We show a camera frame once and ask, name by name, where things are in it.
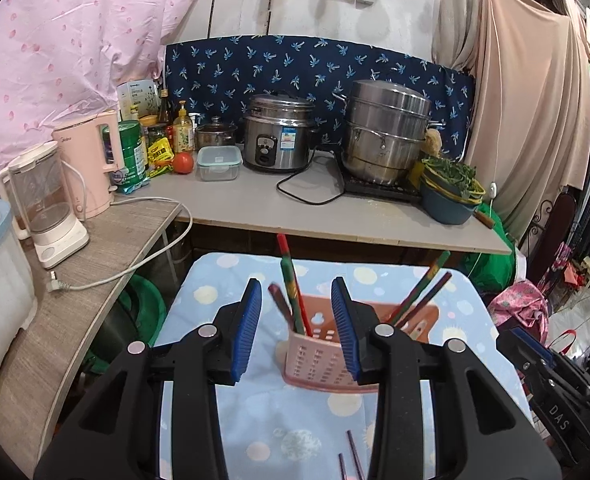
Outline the white blender jug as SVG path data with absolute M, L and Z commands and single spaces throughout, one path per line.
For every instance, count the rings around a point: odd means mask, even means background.
M 18 238 L 33 242 L 41 266 L 54 268 L 86 246 L 89 234 L 68 198 L 55 141 L 28 148 L 0 170 L 0 196 L 15 204 Z

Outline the green chopstick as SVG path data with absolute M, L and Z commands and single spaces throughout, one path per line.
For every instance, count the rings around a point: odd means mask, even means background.
M 284 283 L 286 286 L 288 301 L 293 311 L 295 332 L 304 335 L 306 333 L 306 329 L 304 328 L 304 322 L 302 322 L 301 317 L 294 267 L 293 263 L 290 261 L 289 258 L 281 258 L 281 269 L 284 278 Z
M 409 311 L 409 308 L 412 307 L 414 301 L 417 300 L 422 292 L 424 292 L 425 288 L 435 278 L 438 271 L 444 266 L 450 256 L 451 252 L 448 250 L 445 250 L 441 253 L 441 255 L 432 263 L 432 265 L 423 274 L 416 285 L 411 289 L 409 295 L 406 296 L 402 303 L 392 311 L 391 315 L 389 315 L 389 318 L 386 320 L 388 324 L 396 325 L 402 319 L 402 316 Z

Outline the clear food container teal lid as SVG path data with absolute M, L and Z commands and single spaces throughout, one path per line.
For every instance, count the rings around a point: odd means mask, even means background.
M 205 146 L 197 153 L 197 175 L 206 182 L 235 180 L 242 162 L 235 145 Z

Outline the pink dotted curtain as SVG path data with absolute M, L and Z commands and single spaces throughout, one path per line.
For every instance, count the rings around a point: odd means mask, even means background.
M 1 0 L 0 169 L 56 126 L 117 106 L 157 77 L 196 0 Z

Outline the wooden L-shaped counter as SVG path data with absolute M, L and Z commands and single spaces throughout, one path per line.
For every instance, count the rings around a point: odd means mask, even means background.
M 247 168 L 232 181 L 204 182 L 194 174 L 165 174 L 135 193 L 135 203 L 112 206 L 89 222 L 86 248 L 56 266 L 67 283 L 95 282 L 141 261 L 173 220 L 191 220 L 224 234 L 283 232 L 340 240 L 346 261 L 401 256 L 403 249 L 505 255 L 500 236 L 475 219 L 445 226 L 414 205 L 337 191 L 335 162 L 320 154 L 312 168 L 278 192 L 275 174 Z M 24 474 L 32 474 L 52 439 L 74 374 L 126 280 L 85 292 L 47 292 L 48 274 L 33 267 L 37 313 L 18 334 L 0 368 L 0 445 Z

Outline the steel rice cooker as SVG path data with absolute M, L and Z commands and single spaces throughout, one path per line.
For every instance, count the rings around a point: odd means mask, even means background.
M 246 166 L 288 174 L 307 165 L 316 130 L 313 105 L 287 94 L 256 94 L 244 113 Z

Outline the yellow snack packet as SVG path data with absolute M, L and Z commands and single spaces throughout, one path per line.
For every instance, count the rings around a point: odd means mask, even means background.
M 173 172 L 174 153 L 167 138 L 159 138 L 148 147 L 148 170 L 150 178 Z

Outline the dark maroon chopstick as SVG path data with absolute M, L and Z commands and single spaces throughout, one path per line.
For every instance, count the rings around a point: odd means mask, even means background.
M 354 442 L 354 437 L 351 430 L 346 431 L 347 439 L 350 446 L 350 452 L 354 463 L 354 468 L 356 468 L 357 478 L 359 480 L 364 480 L 365 475 L 363 472 L 363 468 L 361 465 L 360 457 L 357 450 L 356 442 Z
M 285 299 L 285 296 L 281 290 L 281 287 L 278 286 L 276 283 L 271 283 L 268 286 L 268 291 L 275 302 L 275 305 L 278 307 L 282 317 L 284 318 L 288 328 L 290 330 L 295 330 L 295 322 L 293 318 L 292 310 L 290 310 L 289 304 Z
M 396 323 L 396 326 L 402 327 L 404 324 L 406 324 L 406 321 L 411 317 L 412 314 L 414 314 L 418 310 L 421 310 L 421 308 L 426 307 L 435 298 L 438 292 L 440 292 L 440 290 L 443 289 L 444 286 L 446 286 L 447 282 L 450 281 L 450 278 L 452 278 L 452 273 L 448 271 L 439 279 L 439 281 L 434 286 L 432 286 L 431 289 L 429 289 L 428 292 L 426 292 L 426 294 L 420 299 L 420 301 L 417 304 L 411 306 L 409 310 L 407 310 L 406 313 L 402 315 L 400 320 Z
M 344 456 L 342 455 L 342 453 L 338 454 L 338 464 L 339 464 L 340 478 L 342 478 L 342 480 L 348 480 L 345 459 L 344 459 Z

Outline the green plastic bag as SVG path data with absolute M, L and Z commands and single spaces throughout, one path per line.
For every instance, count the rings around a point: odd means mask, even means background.
M 505 233 L 500 217 L 488 204 L 482 203 L 478 210 L 493 220 L 493 231 L 504 241 L 508 254 L 466 254 L 459 264 L 459 270 L 481 295 L 498 294 L 513 283 L 516 271 L 515 245 Z

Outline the blue basin with greens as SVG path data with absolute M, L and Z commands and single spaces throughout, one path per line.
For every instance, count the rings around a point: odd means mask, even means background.
M 465 223 L 482 203 L 486 190 L 474 167 L 447 158 L 426 156 L 420 177 L 421 205 L 447 226 Z

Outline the pink electric kettle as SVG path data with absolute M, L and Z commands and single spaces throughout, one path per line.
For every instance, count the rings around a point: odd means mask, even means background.
M 81 221 L 98 216 L 114 200 L 109 175 L 126 168 L 116 110 L 64 122 L 52 138 L 64 164 L 74 213 Z

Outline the red chopstick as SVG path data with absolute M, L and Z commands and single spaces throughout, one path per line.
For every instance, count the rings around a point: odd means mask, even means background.
M 286 235 L 283 233 L 278 233 L 276 238 L 278 239 L 278 248 L 280 248 L 281 253 L 281 268 L 286 286 L 286 292 L 290 306 L 293 309 L 295 330 L 298 334 L 311 337 L 312 329 L 307 318 L 304 300 L 301 298 L 296 277 L 295 265 L 293 263 L 292 256 L 290 255 Z

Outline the large stacked steel steamer pot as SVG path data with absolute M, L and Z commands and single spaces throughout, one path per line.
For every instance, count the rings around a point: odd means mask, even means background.
M 432 101 L 402 84 L 369 79 L 333 96 L 346 106 L 342 163 L 362 181 L 395 184 L 418 159 Z

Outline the black induction cooktop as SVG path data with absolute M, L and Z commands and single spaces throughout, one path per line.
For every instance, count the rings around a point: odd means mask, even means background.
M 346 194 L 406 204 L 418 204 L 421 201 L 420 192 L 407 180 L 399 181 L 393 185 L 366 182 L 355 177 L 346 168 L 338 154 L 335 155 L 335 159 L 339 173 L 342 176 L 342 187 Z

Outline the red tomato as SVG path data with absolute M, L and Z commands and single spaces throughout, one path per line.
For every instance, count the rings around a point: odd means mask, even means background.
M 194 169 L 194 158 L 189 152 L 175 154 L 172 166 L 176 174 L 190 174 Z

